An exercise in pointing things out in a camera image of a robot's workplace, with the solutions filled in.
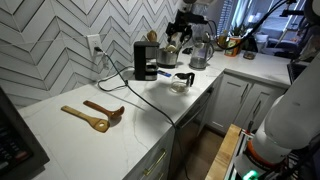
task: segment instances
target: tile backsplash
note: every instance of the tile backsplash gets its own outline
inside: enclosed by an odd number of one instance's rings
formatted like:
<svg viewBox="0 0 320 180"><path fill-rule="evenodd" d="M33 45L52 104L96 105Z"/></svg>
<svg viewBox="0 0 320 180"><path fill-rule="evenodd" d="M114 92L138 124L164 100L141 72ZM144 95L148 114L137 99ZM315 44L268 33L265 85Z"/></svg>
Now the tile backsplash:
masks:
<svg viewBox="0 0 320 180"><path fill-rule="evenodd" d="M164 45L177 1L1 0L0 86L21 108L113 74L91 57L91 34L116 64L132 65L133 43L149 30Z"/></svg>

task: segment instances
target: wall outlet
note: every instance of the wall outlet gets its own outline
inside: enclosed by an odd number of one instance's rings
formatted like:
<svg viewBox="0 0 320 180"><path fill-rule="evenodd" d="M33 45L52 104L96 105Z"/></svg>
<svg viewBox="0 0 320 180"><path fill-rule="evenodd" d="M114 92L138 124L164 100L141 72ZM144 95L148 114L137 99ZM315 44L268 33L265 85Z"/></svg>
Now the wall outlet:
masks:
<svg viewBox="0 0 320 180"><path fill-rule="evenodd" d="M97 52L96 50L94 50L95 47L100 47L100 49L102 49L100 35L99 34L88 35L87 40L88 40L91 56L102 55L102 52Z"/></svg>

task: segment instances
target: green light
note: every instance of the green light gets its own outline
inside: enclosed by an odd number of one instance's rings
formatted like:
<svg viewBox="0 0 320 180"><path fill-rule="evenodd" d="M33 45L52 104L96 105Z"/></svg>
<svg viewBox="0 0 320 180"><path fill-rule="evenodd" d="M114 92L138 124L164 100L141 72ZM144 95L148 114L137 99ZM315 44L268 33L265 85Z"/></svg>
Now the green light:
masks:
<svg viewBox="0 0 320 180"><path fill-rule="evenodd" d="M245 176L243 176L242 179L243 180L255 180L255 179L258 179L258 173L255 170L251 170Z"/></svg>

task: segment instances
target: wooden drawer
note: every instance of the wooden drawer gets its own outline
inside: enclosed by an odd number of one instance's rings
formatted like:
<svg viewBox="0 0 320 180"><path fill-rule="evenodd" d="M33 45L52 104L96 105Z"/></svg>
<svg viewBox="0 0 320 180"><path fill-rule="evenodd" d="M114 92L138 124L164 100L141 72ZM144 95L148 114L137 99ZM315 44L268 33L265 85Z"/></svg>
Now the wooden drawer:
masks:
<svg viewBox="0 0 320 180"><path fill-rule="evenodd" d="M124 179L164 179L164 172L169 168L173 139L174 129L170 128Z"/></svg>

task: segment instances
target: coffee maker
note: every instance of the coffee maker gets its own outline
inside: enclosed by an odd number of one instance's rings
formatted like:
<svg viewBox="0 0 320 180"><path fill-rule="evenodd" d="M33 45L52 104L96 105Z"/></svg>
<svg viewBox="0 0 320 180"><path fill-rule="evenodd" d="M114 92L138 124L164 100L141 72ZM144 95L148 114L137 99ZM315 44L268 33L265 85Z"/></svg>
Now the coffee maker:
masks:
<svg viewBox="0 0 320 180"><path fill-rule="evenodd" d="M156 59L159 49L158 42L137 41L134 43L134 74L136 80L157 80L157 65L151 64L151 59Z"/></svg>

